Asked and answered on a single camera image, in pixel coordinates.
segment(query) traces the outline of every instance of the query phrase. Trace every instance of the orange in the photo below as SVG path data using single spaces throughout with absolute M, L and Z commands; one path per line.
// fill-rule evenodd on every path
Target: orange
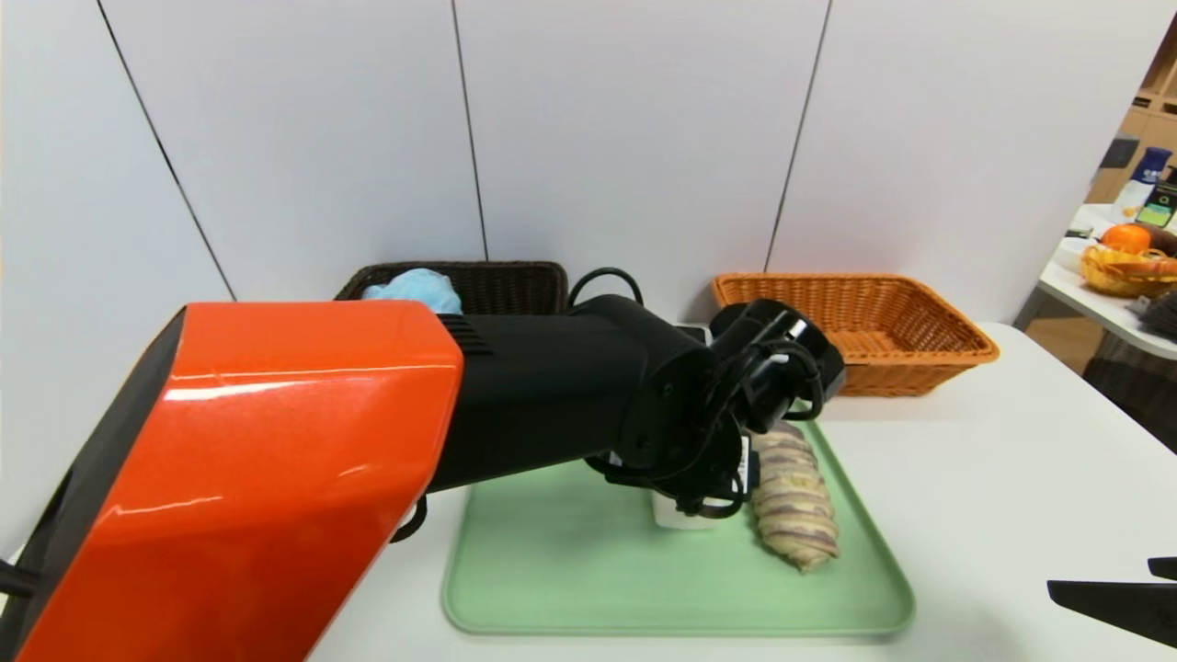
M 1122 223 L 1104 232 L 1100 241 L 1113 251 L 1139 254 L 1152 245 L 1152 234 L 1135 223 Z

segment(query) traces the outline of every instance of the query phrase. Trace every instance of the white wall panel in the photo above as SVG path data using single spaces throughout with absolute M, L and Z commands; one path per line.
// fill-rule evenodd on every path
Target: white wall panel
M 239 298 L 484 257 L 448 0 L 104 4 Z
M 620 266 L 672 319 L 763 269 L 825 11 L 458 0 L 491 258 Z
M 1175 8 L 836 0 L 770 270 L 905 273 L 1011 320 Z
M 0 558 L 157 332 L 228 297 L 93 0 L 6 0 Z

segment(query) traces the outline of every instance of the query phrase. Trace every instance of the green label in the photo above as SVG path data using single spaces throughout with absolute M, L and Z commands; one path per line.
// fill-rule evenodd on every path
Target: green label
M 1172 217 L 1172 213 L 1173 211 L 1169 207 L 1149 204 L 1141 208 L 1141 213 L 1136 216 L 1136 220 L 1148 223 L 1149 225 L 1156 225 L 1157 227 L 1164 227 L 1169 225 L 1169 219 Z

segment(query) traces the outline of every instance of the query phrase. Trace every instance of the white table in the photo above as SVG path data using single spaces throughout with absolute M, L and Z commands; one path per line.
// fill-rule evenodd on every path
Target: white table
M 1093 236 L 1102 234 L 1112 225 L 1106 220 L 1110 206 L 1080 205 L 1071 220 L 1071 227 L 1089 227 L 1095 231 Z M 1022 306 L 1022 312 L 1013 325 L 1018 329 L 1029 326 L 1038 313 L 1044 296 L 1053 297 L 1076 312 L 1093 319 L 1110 333 L 1138 350 L 1170 360 L 1177 359 L 1177 343 L 1141 330 L 1136 313 L 1128 310 L 1131 299 L 1093 292 L 1083 285 L 1083 278 L 1078 273 L 1058 266 L 1053 260 L 1046 263 L 1042 276 L 1038 277 L 1038 286 Z
M 1177 651 L 1053 604 L 1046 580 L 1152 581 L 1177 555 L 1177 457 L 1025 336 L 923 398 L 839 398 L 822 425 L 910 580 L 904 633 L 865 640 L 477 637 L 441 580 L 464 490 L 373 564 L 315 662 L 477 660 L 1173 660 Z
M 1141 329 L 1136 313 L 1128 310 L 1132 299 L 1093 292 L 1083 285 L 1083 277 L 1053 262 L 1048 263 L 1038 277 L 1038 289 L 1096 320 L 1133 347 L 1170 360 L 1177 359 L 1177 343 Z

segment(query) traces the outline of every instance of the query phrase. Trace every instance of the black robot arm segment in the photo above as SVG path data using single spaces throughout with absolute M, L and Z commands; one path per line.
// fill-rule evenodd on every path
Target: black robot arm segment
M 813 343 L 825 340 L 817 327 L 790 336 L 787 313 L 776 302 L 729 313 L 711 347 L 612 294 L 566 316 L 443 316 L 466 366 L 428 491 L 586 458 L 685 512 L 730 516 L 754 484 L 754 471 L 739 476 L 743 429 L 771 425 L 797 398 L 816 413 L 838 385 L 822 372 L 837 350 Z

